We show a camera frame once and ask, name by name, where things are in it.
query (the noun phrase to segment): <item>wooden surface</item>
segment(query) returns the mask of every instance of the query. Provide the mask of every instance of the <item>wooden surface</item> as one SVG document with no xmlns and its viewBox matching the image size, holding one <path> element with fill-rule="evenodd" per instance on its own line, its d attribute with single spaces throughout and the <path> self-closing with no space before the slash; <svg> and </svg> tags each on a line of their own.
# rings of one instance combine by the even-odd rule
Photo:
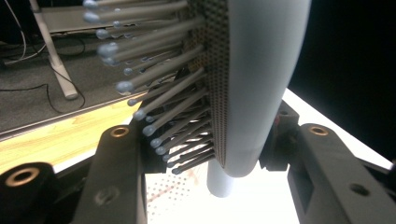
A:
<svg viewBox="0 0 396 224">
<path fill-rule="evenodd" d="M 102 132 L 121 124 L 138 107 L 122 101 L 0 142 L 0 174 L 26 162 L 56 165 L 95 149 Z"/>
</svg>

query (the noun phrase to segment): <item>screw hole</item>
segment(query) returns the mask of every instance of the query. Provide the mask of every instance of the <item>screw hole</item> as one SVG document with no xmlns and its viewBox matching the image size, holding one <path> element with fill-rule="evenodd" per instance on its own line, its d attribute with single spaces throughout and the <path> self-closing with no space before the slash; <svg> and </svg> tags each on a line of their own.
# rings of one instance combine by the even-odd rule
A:
<svg viewBox="0 0 396 224">
<path fill-rule="evenodd" d="M 119 127 L 119 128 L 113 129 L 113 131 L 111 131 L 110 135 L 113 136 L 113 137 L 123 137 L 128 132 L 129 132 L 128 128 Z"/>
<path fill-rule="evenodd" d="M 40 171 L 35 167 L 24 168 L 9 176 L 6 185 L 9 187 L 17 187 L 29 183 L 34 180 Z"/>
<path fill-rule="evenodd" d="M 314 133 L 316 135 L 320 135 L 320 136 L 325 136 L 325 135 L 329 134 L 329 132 L 326 129 L 316 127 L 316 126 L 310 127 L 309 132 Z"/>
<path fill-rule="evenodd" d="M 361 195 L 361 196 L 368 196 L 368 195 L 370 195 L 370 191 L 369 191 L 367 188 L 365 188 L 363 185 L 360 185 L 360 184 L 351 184 L 351 185 L 349 186 L 349 188 L 350 188 L 353 192 L 355 192 L 355 193 L 357 193 L 357 194 L 359 194 L 359 195 Z"/>
</svg>

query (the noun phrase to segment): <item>gray floor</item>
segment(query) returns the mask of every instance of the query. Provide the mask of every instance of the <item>gray floor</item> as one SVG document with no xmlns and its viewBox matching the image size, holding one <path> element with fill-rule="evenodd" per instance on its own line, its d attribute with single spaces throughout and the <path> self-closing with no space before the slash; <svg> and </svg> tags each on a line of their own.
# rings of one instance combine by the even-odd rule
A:
<svg viewBox="0 0 396 224">
<path fill-rule="evenodd" d="M 49 97 L 53 105 L 64 112 L 58 113 L 50 107 L 45 87 L 31 91 L 0 91 L 0 139 L 3 133 L 15 131 L 20 127 L 60 118 L 71 112 L 121 98 L 115 92 L 114 85 L 118 81 L 128 79 L 122 73 L 126 65 L 103 65 L 96 56 L 96 47 L 103 42 L 95 38 L 82 40 L 86 47 L 84 53 L 78 56 L 61 56 L 69 76 L 85 96 L 86 102 L 82 108 L 79 108 L 83 102 L 81 96 L 73 101 L 64 99 L 46 53 L 43 54 L 46 60 L 36 57 L 0 70 L 0 90 L 25 89 L 49 84 Z M 55 44 L 60 54 L 75 54 L 82 50 L 81 43 L 76 39 L 55 41 Z"/>
</svg>

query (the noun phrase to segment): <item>white cylinder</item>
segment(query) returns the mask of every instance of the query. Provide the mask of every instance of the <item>white cylinder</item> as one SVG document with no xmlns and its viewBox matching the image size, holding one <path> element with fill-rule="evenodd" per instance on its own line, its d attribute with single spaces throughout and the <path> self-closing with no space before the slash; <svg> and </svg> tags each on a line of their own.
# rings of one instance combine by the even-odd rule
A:
<svg viewBox="0 0 396 224">
<path fill-rule="evenodd" d="M 211 194 L 225 198 L 233 191 L 233 177 L 224 173 L 218 161 L 211 160 L 207 167 L 206 185 Z"/>
</svg>

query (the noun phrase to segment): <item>metal rod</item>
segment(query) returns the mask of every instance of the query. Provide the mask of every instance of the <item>metal rod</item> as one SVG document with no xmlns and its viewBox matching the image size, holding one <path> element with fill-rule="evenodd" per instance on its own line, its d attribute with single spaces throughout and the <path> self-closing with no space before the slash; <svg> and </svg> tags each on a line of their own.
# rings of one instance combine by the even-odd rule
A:
<svg viewBox="0 0 396 224">
<path fill-rule="evenodd" d="M 204 162 L 213 160 L 215 158 L 216 157 L 215 157 L 215 154 L 213 152 L 210 153 L 210 154 L 208 153 L 208 155 L 206 155 L 206 154 L 202 155 L 202 157 L 199 157 L 199 158 L 197 158 L 197 159 L 195 159 L 193 161 L 190 161 L 189 163 L 187 163 L 185 165 L 181 165 L 181 166 L 173 169 L 172 170 L 172 174 L 179 175 L 179 174 L 183 173 L 184 171 L 189 170 L 192 167 L 195 167 L 195 166 L 200 165 L 200 164 L 202 164 Z"/>
<path fill-rule="evenodd" d="M 203 77 L 203 73 L 204 73 L 204 68 L 198 69 L 198 71 L 196 71 L 192 75 L 187 76 L 186 79 L 178 83 L 175 87 L 173 87 L 172 89 L 170 89 L 169 91 L 167 91 L 166 93 L 164 93 L 163 95 L 161 95 L 160 97 L 158 97 L 157 99 L 155 99 L 154 101 L 152 101 L 151 103 L 140 109 L 147 114 L 153 109 L 158 108 L 160 105 L 164 104 L 167 100 L 171 99 L 173 96 L 175 96 L 176 94 L 180 93 L 185 88 L 190 86 L 198 78 Z"/>
<path fill-rule="evenodd" d="M 119 5 L 132 5 L 134 7 L 143 7 L 149 5 L 158 5 L 168 1 L 144 1 L 144 0 L 84 0 L 83 6 L 87 9 L 99 9 L 107 7 L 118 7 Z"/>
<path fill-rule="evenodd" d="M 168 168 L 172 168 L 178 163 L 183 163 L 185 161 L 190 161 L 190 160 L 193 160 L 195 158 L 198 158 L 198 157 L 200 157 L 202 155 L 201 153 L 203 153 L 203 152 L 205 153 L 205 151 L 207 151 L 207 150 L 209 150 L 211 148 L 213 148 L 213 144 L 208 144 L 205 147 L 201 147 L 201 148 L 198 148 L 198 149 L 196 149 L 196 150 L 194 150 L 192 152 L 180 155 L 179 159 L 177 159 L 175 161 L 168 162 L 167 166 L 168 166 Z"/>
<path fill-rule="evenodd" d="M 101 23 L 135 18 L 160 17 L 172 14 L 187 6 L 187 1 L 179 1 L 146 7 L 128 7 L 114 11 L 88 11 L 84 14 L 84 20 L 87 22 Z"/>
<path fill-rule="evenodd" d="M 146 93 L 146 94 L 144 94 L 142 96 L 139 96 L 137 98 L 128 100 L 128 105 L 129 106 L 133 106 L 133 105 L 135 105 L 135 104 L 137 104 L 137 103 L 139 103 L 141 101 L 145 101 L 145 100 L 147 100 L 149 98 L 157 96 L 157 95 L 159 95 L 159 94 L 161 94 L 161 93 L 163 93 L 165 91 L 168 91 L 169 89 L 174 87 L 176 84 L 177 84 L 177 82 L 176 83 L 175 82 L 166 83 L 166 84 L 162 85 L 161 87 L 159 87 L 159 88 L 157 88 L 155 90 L 149 91 L 148 93 Z"/>
<path fill-rule="evenodd" d="M 168 131 L 166 131 L 165 133 L 163 133 L 163 135 L 161 135 L 158 138 L 154 138 L 151 140 L 150 145 L 152 147 L 159 147 L 160 144 L 167 139 L 168 137 L 172 136 L 174 133 L 176 133 L 177 131 L 179 131 L 181 128 L 183 128 L 184 126 L 186 126 L 188 123 L 190 123 L 191 120 L 196 119 L 200 114 L 206 112 L 209 109 L 209 106 L 205 106 L 204 108 L 192 113 L 191 115 L 189 115 L 187 118 L 183 119 L 182 121 L 178 122 L 176 125 L 174 125 L 172 128 L 170 128 Z"/>
<path fill-rule="evenodd" d="M 180 51 L 166 52 L 164 54 L 160 54 L 160 55 L 157 55 L 157 56 L 155 56 L 153 58 L 148 59 L 148 61 L 145 62 L 145 63 L 141 63 L 141 64 L 139 64 L 137 66 L 132 67 L 132 70 L 133 71 L 138 71 L 138 70 L 140 70 L 142 68 L 146 68 L 147 69 L 148 67 L 151 67 L 152 65 L 155 65 L 157 63 L 160 63 L 160 62 L 163 62 L 165 60 L 171 59 L 171 58 L 176 57 L 178 55 L 180 55 Z"/>
<path fill-rule="evenodd" d="M 170 44 L 170 45 L 165 45 L 163 47 L 159 47 L 159 48 L 153 49 L 151 52 L 140 52 L 140 54 L 135 55 L 133 58 L 129 58 L 129 59 L 126 59 L 124 61 L 128 62 L 128 61 L 133 61 L 133 60 L 137 60 L 137 59 L 140 60 L 141 58 L 146 57 L 146 56 L 153 57 L 153 56 L 156 56 L 158 54 L 163 54 L 163 53 L 165 53 L 167 51 L 180 50 L 181 47 L 182 47 L 182 43 L 181 42 L 178 42 L 178 43 L 175 43 L 175 44 Z M 108 64 L 108 65 L 113 65 L 113 64 L 120 63 L 120 62 L 116 62 L 112 58 L 102 58 L 102 61 L 104 63 Z"/>
<path fill-rule="evenodd" d="M 187 146 L 185 146 L 183 148 L 180 148 L 179 150 L 176 150 L 176 151 L 174 151 L 174 152 L 172 152 L 172 153 L 170 153 L 168 155 L 164 155 L 163 156 L 163 161 L 169 161 L 171 158 L 173 158 L 173 157 L 175 157 L 175 156 L 177 156 L 177 155 L 179 155 L 179 154 L 181 154 L 181 153 L 183 153 L 183 152 L 185 152 L 187 150 L 190 150 L 192 148 L 198 147 L 198 146 L 204 144 L 205 142 L 212 141 L 212 140 L 213 140 L 212 136 L 210 136 L 210 135 L 205 136 L 205 137 L 201 138 L 198 141 L 189 143 Z"/>
<path fill-rule="evenodd" d="M 146 83 L 157 79 L 160 76 L 163 76 L 171 71 L 177 70 L 185 63 L 189 62 L 190 60 L 196 58 L 201 52 L 204 51 L 204 46 L 199 45 L 195 49 L 187 51 L 186 53 L 174 58 L 169 63 L 164 64 L 161 67 L 155 67 L 145 73 L 144 76 L 138 76 L 133 78 L 130 81 L 122 81 L 119 82 L 116 86 L 116 89 L 119 92 L 132 92 L 135 89 L 145 85 Z"/>
<path fill-rule="evenodd" d="M 210 130 L 210 126 L 201 127 L 199 129 L 195 130 L 195 132 L 193 132 L 193 133 L 191 133 L 189 135 L 186 135 L 183 138 L 177 139 L 177 141 L 172 141 L 172 143 L 169 142 L 171 144 L 166 143 L 163 147 L 155 148 L 155 152 L 158 155 L 163 155 L 165 152 L 169 151 L 172 147 L 175 147 L 176 145 L 182 144 L 182 143 L 186 142 L 187 140 L 198 136 L 200 133 L 207 132 L 209 130 Z"/>
<path fill-rule="evenodd" d="M 172 38 L 174 35 L 186 34 L 189 30 L 205 23 L 203 17 L 198 17 L 189 21 L 178 22 L 174 25 L 156 30 L 145 35 L 139 36 L 133 41 L 124 41 L 113 46 L 103 45 L 101 50 L 98 50 L 99 55 L 102 57 L 115 56 L 119 51 L 123 49 L 135 49 L 141 46 L 156 44 L 157 41 L 161 41 L 165 38 Z"/>
<path fill-rule="evenodd" d="M 173 109 L 168 111 L 165 115 L 163 115 L 160 119 L 157 119 L 152 125 L 147 126 L 143 129 L 143 133 L 145 136 L 152 135 L 158 128 L 163 126 L 166 122 L 172 119 L 175 115 L 179 114 L 183 110 L 185 110 L 190 105 L 194 104 L 197 100 L 201 99 L 204 95 L 207 94 L 206 89 L 202 89 L 196 92 L 192 97 L 184 100 L 179 105 L 175 106 Z M 138 120 L 143 119 L 146 116 L 145 111 L 137 110 L 134 112 L 134 117 Z"/>
<path fill-rule="evenodd" d="M 113 21 L 113 27 L 116 29 L 120 29 L 122 26 L 131 25 L 131 24 L 144 24 L 145 22 L 155 22 L 155 21 L 166 21 L 172 20 L 175 17 L 159 17 L 159 18 L 139 18 L 139 19 L 131 19 L 131 20 L 121 20 L 121 21 Z"/>
<path fill-rule="evenodd" d="M 181 135 L 175 137 L 171 141 L 167 142 L 164 147 L 166 148 L 171 148 L 174 147 L 180 143 L 185 142 L 187 139 L 189 139 L 188 135 L 193 134 L 197 129 L 203 127 L 210 121 L 210 117 L 206 117 L 199 122 L 195 122 L 187 127 L 187 130 L 183 132 Z"/>
<path fill-rule="evenodd" d="M 134 48 L 129 49 L 118 49 L 115 55 L 103 55 L 100 54 L 102 57 L 109 57 L 115 62 L 125 62 L 131 58 L 135 58 L 137 55 L 141 55 L 142 53 L 151 53 L 157 48 L 160 48 L 164 45 L 177 43 L 179 41 L 184 40 L 187 37 L 187 34 L 177 34 L 172 36 L 167 36 L 161 40 L 155 41 L 150 45 L 141 45 Z"/>
</svg>

